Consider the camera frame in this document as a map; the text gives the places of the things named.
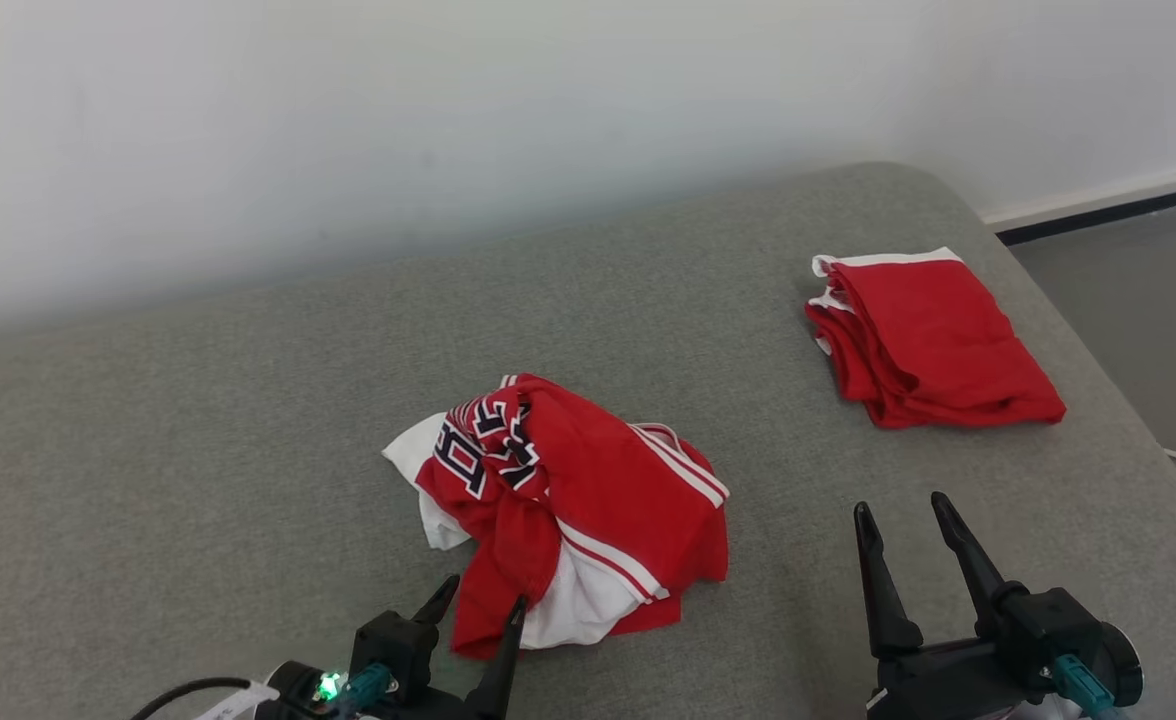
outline folded red shorts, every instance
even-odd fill
[[[841,396],[882,428],[1057,424],[1065,407],[996,300],[954,252],[816,255],[806,306]]]

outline black cable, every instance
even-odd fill
[[[242,678],[201,678],[200,680],[192,680],[189,684],[179,685],[176,688],[172,688],[162,694],[159,694],[153,702],[148,702],[148,705],[145,705],[143,709],[136,712],[135,715],[132,715],[131,720],[145,720],[146,716],[152,716],[154,712],[175,702],[179,698],[186,696],[186,694],[207,691],[209,688],[238,688],[243,691],[249,687],[250,680]],[[290,708],[290,711],[295,711],[299,715],[307,716],[309,720],[329,720],[329,716],[335,715],[335,711],[333,709],[326,712],[323,715],[319,715],[312,709],[286,700],[285,696],[279,696],[274,702],[281,702],[282,706]]]

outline baseboard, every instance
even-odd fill
[[[1028,225],[1045,224],[1051,220],[1083,215],[1093,211],[1115,208],[1118,205],[1167,196],[1176,193],[1176,169],[1154,176],[1136,178],[1125,184],[1082,192],[1065,192],[1063,195],[1049,196],[1045,200],[1028,204],[1022,208],[1000,209],[984,213],[980,219],[994,233],[1013,228],[1024,228]]]
[[[996,233],[996,236],[1003,245],[1018,245],[1031,240],[1041,240],[1044,236],[1053,236],[1053,234],[1091,228],[1095,225],[1115,224],[1118,220],[1151,215],[1152,213],[1158,213],[1158,211],[1169,211],[1170,208],[1176,208],[1176,192],[1149,196],[1145,200],[1109,205],[1108,208],[1091,209],[1088,213],[1068,215],[1068,218],[1056,220],[1045,220],[1043,224],[1023,225],[1023,227],[1001,231]]]

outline gray floor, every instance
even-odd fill
[[[1010,251],[1176,451],[1176,208]]]

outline white label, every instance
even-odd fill
[[[260,702],[278,700],[278,696],[281,696],[281,693],[269,688],[268,685],[250,684],[249,688],[232,693],[221,704],[198,715],[195,720],[232,720]]]

